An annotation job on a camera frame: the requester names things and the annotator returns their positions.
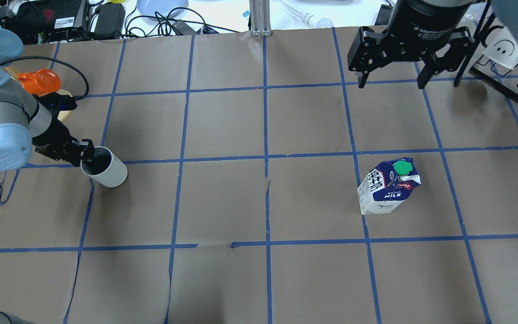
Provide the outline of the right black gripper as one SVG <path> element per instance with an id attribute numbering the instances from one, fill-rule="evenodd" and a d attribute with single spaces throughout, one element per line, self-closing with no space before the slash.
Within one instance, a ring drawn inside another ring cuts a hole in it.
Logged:
<path id="1" fill-rule="evenodd" d="M 435 74 L 455 71 L 473 46 L 468 27 L 460 27 L 470 0 L 399 0 L 385 29 L 359 27 L 347 54 L 358 73 L 358 88 L 369 73 L 392 62 L 424 63 L 416 79 L 423 90 Z"/>

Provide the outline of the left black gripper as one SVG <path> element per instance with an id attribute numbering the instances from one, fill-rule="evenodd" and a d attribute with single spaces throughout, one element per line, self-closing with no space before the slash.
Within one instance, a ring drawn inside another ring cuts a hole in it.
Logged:
<path id="1" fill-rule="evenodd" d="M 39 105 L 39 112 L 46 109 L 51 113 L 49 127 L 37 137 L 32 138 L 35 151 L 55 161 L 66 161 L 80 166 L 82 160 L 90 160 L 94 154 L 94 144 L 89 138 L 76 139 L 69 129 L 59 120 L 61 111 L 77 109 L 78 99 L 66 94 L 53 92 L 43 96 L 32 95 Z"/>

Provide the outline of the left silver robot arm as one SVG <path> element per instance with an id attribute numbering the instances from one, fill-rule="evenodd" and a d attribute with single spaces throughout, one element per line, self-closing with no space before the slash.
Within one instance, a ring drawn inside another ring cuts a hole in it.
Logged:
<path id="1" fill-rule="evenodd" d="M 33 151 L 76 167 L 91 162 L 92 140 L 76 139 L 59 120 L 61 110 L 76 107 L 65 94 L 29 94 L 0 68 L 0 172 L 25 166 Z"/>

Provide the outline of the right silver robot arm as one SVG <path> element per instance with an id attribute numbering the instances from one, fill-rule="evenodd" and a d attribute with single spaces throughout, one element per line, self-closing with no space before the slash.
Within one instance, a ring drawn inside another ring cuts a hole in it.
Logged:
<path id="1" fill-rule="evenodd" d="M 348 69 L 357 74 L 358 87 L 364 88 L 377 68 L 418 61 L 424 62 L 417 77 L 420 90 L 443 71 L 456 72 L 454 86 L 458 86 L 484 31 L 496 18 L 518 43 L 518 0 L 487 2 L 483 12 L 492 9 L 491 16 L 479 23 L 474 35 L 459 26 L 471 5 L 470 0 L 399 0 L 384 31 L 360 27 L 347 54 Z"/>

